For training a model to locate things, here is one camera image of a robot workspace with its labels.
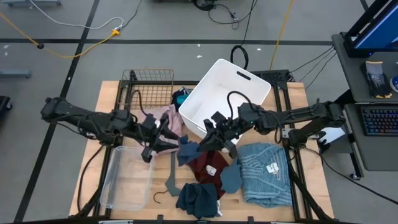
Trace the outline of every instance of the dark red cloth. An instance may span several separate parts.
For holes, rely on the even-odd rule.
[[[208,173],[206,169],[207,165],[216,169],[214,175],[210,175]],[[217,199],[220,199],[224,195],[225,191],[221,190],[222,183],[220,175],[224,167],[228,166],[228,163],[218,151],[204,152],[202,155],[189,162],[188,166],[191,167],[191,170],[195,174],[195,178],[199,183],[213,183],[216,186]]]

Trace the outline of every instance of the yellow cable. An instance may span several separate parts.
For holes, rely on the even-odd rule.
[[[273,54],[272,59],[271,59],[271,64],[269,65],[269,70],[272,70],[272,65],[274,64],[274,59],[275,59],[276,51],[277,51],[278,46],[279,46],[279,41],[281,40],[282,34],[284,33],[286,22],[287,22],[287,20],[289,18],[290,11],[292,10],[292,7],[293,7],[293,2],[294,2],[294,0],[290,0],[289,9],[286,12],[284,23],[282,24],[282,27],[280,28],[278,41],[276,42],[276,46],[275,46],[275,49],[274,49],[274,54]]]
[[[20,28],[18,28],[15,24],[13,24],[3,13],[0,13],[0,17],[2,17],[10,26],[12,26],[16,31],[18,31],[20,34],[22,34],[26,39],[30,40],[33,44],[35,44],[36,46],[39,46],[39,45],[40,45],[40,44],[39,44],[38,42],[36,42],[34,39],[32,39],[31,37],[29,37],[27,34],[25,34],[24,31],[20,30]],[[87,53],[87,52],[88,52],[89,50],[91,50],[92,48],[98,46],[99,44],[105,43],[105,42],[108,41],[110,38],[112,38],[112,37],[114,37],[114,36],[116,36],[116,35],[119,35],[119,34],[120,34],[120,32],[119,32],[118,30],[115,30],[115,29],[112,30],[112,34],[111,34],[109,37],[107,37],[106,39],[104,39],[104,40],[102,40],[102,41],[100,41],[100,42],[98,42],[98,43],[92,45],[92,46],[89,47],[87,50],[85,50],[84,52],[82,52],[82,53],[80,53],[80,54],[78,54],[78,55],[66,56],[66,55],[58,54],[58,53],[54,52],[54,51],[51,50],[51,49],[44,49],[44,50],[47,51],[48,53],[53,54],[53,55],[56,55],[56,56],[58,56],[58,57],[60,57],[60,58],[76,58],[76,57],[80,57],[80,56],[84,55],[85,53]]]

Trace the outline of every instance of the wire basket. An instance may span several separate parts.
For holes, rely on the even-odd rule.
[[[174,71],[171,69],[127,69],[122,75],[119,109],[139,109],[138,93],[132,96],[136,90],[141,93],[143,109],[167,106],[172,100],[173,85]]]

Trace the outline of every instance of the gray cloth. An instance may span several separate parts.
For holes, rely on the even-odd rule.
[[[178,166],[188,164],[202,154],[202,152],[197,152],[199,144],[193,141],[188,141],[188,136],[181,137],[179,144],[180,150],[178,150],[177,153]]]
[[[241,172],[239,168],[241,165],[238,163],[238,159],[235,158],[231,165],[225,167],[221,172],[221,186],[222,190],[229,194],[233,194],[239,190],[242,185]]]
[[[243,198],[262,207],[292,206],[289,171],[283,147],[255,143],[238,150]]]
[[[215,185],[185,184],[175,207],[186,210],[188,215],[194,215],[197,219],[216,216],[218,209]]]

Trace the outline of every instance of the gray floor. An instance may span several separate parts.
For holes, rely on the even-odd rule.
[[[88,18],[94,0],[62,1],[62,7],[43,6],[51,16],[63,22],[82,23]],[[250,0],[223,1],[242,17],[248,12]],[[110,17],[127,19],[135,10],[137,0],[101,0],[93,26]],[[289,0],[260,0],[253,11],[247,39],[276,40]],[[35,9],[8,8],[0,4],[17,26],[35,38],[79,39],[83,29],[59,26]],[[360,0],[300,0],[296,1],[286,25],[283,40],[331,40],[330,36],[349,29],[363,13]],[[222,9],[214,12],[217,19],[229,19]],[[101,30],[91,30],[89,39],[102,39],[118,22]],[[161,4],[143,1],[137,17],[119,39],[242,39],[246,23],[238,30],[229,25],[209,21],[201,12],[184,0],[164,0]],[[1,38],[22,38],[0,19]],[[71,55],[77,44],[46,44],[46,47]],[[222,44],[104,44],[82,57],[78,63],[67,100],[95,108],[99,88],[103,80],[119,80],[127,68],[172,68],[176,80],[200,80],[219,58],[229,59],[232,45]],[[248,70],[267,70],[273,45],[247,45],[250,56]],[[274,69],[293,70],[316,57],[327,46],[281,45],[274,62]],[[39,111],[47,96],[58,96],[71,65],[70,59],[60,59],[37,50],[31,44],[0,43],[1,68],[25,68],[33,72],[31,79],[0,80],[0,95],[12,97],[14,109],[8,114],[0,129],[0,223],[12,222],[25,187],[29,181],[35,160],[43,143],[48,124],[40,120]],[[238,65],[241,57],[236,56]],[[299,81],[312,66],[294,73]],[[308,85],[320,67],[303,80]],[[308,88],[308,101],[315,102],[316,95],[322,101],[334,100],[348,89],[337,57],[322,71]],[[68,215],[76,186],[86,140],[59,127],[56,129],[50,149],[30,201],[25,221],[63,218]],[[352,172],[349,156],[325,155],[330,165],[344,174]],[[335,216],[340,220],[358,223],[394,223],[398,214],[396,206],[325,168]],[[365,172],[361,183],[389,197],[398,198],[396,172]]]

